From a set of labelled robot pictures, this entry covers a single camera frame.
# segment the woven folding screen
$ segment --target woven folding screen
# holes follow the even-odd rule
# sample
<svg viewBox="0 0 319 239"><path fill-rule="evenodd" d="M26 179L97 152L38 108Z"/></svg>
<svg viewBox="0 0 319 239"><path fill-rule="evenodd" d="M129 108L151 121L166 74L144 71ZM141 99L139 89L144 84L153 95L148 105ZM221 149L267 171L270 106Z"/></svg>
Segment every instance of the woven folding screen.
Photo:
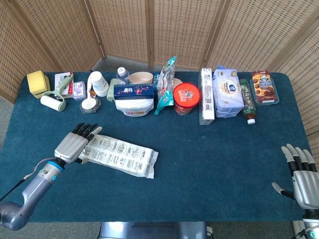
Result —
<svg viewBox="0 0 319 239"><path fill-rule="evenodd" d="M0 9L0 95L14 103L27 73L57 69L46 60L3 1Z"/></svg>
<svg viewBox="0 0 319 239"><path fill-rule="evenodd" d="M144 0L87 0L108 55L148 61Z"/></svg>
<svg viewBox="0 0 319 239"><path fill-rule="evenodd" d="M281 66L293 85L306 130L319 125L319 27Z"/></svg>
<svg viewBox="0 0 319 239"><path fill-rule="evenodd" d="M308 139L317 168L319 169L319 137Z"/></svg>
<svg viewBox="0 0 319 239"><path fill-rule="evenodd" d="M155 63L199 68L220 0L154 0Z"/></svg>
<svg viewBox="0 0 319 239"><path fill-rule="evenodd" d="M232 0L207 66L267 69L318 6L318 0Z"/></svg>
<svg viewBox="0 0 319 239"><path fill-rule="evenodd" d="M101 57L81 1L12 0L63 71L88 71Z"/></svg>

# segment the yellow sponge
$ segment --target yellow sponge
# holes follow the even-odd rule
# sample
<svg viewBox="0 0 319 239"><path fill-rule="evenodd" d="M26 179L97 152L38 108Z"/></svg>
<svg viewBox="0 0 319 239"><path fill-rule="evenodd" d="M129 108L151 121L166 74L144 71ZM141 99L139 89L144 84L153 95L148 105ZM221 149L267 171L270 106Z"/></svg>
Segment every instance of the yellow sponge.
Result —
<svg viewBox="0 0 319 239"><path fill-rule="evenodd" d="M49 78L42 71L29 73L26 77L29 90L37 99L40 99L44 92L50 91Z"/></svg>

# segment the blue snack box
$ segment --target blue snack box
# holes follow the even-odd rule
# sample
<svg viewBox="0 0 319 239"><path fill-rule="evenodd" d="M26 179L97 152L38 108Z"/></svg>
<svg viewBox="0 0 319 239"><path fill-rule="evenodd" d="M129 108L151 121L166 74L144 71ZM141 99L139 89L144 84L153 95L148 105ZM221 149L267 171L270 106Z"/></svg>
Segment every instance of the blue snack box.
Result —
<svg viewBox="0 0 319 239"><path fill-rule="evenodd" d="M114 85L115 100L152 99L154 84Z"/></svg>

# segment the table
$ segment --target table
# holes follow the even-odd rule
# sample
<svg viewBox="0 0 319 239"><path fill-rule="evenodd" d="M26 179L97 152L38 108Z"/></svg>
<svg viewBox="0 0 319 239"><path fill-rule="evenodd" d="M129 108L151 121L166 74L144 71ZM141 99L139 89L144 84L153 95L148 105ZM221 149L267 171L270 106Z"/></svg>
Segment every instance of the table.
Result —
<svg viewBox="0 0 319 239"><path fill-rule="evenodd" d="M55 73L45 73L53 89ZM87 81L90 72L75 72ZM102 73L109 82L115 73ZM130 118L102 99L94 114L82 114L80 102L67 100L63 112L41 105L24 78L0 154L0 195L54 149L80 122L98 123L100 134L159 152L155 178L137 178L87 163L67 165L37 205L32 222L291 221L303 215L293 200L281 197L271 182L292 189L281 146L309 150L288 77L271 73L280 103L257 108L256 124L238 115L199 125L198 108L180 116L166 108ZM238 73L250 78L251 73ZM176 72L197 84L198 72ZM21 186L7 201L23 203Z"/></svg>

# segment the red canister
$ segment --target red canister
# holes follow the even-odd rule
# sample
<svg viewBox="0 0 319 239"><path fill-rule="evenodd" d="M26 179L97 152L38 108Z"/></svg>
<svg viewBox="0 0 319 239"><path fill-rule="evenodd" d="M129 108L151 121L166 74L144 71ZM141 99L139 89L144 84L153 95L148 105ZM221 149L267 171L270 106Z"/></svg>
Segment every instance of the red canister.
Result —
<svg viewBox="0 0 319 239"><path fill-rule="evenodd" d="M175 87L174 109L179 115L185 115L198 104L200 100L200 91L192 83L182 83Z"/></svg>

